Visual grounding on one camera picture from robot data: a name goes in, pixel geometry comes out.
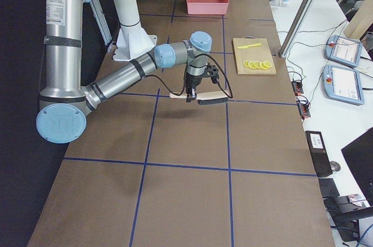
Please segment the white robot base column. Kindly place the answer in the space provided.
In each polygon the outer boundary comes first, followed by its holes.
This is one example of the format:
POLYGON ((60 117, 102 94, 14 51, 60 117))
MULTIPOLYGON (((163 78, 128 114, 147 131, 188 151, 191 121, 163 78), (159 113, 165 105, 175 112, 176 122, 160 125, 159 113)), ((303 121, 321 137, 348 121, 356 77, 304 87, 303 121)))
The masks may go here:
POLYGON ((113 0, 120 30, 114 53, 115 61, 130 61, 149 52, 157 43, 157 37, 146 33, 141 25, 136 0, 113 0))

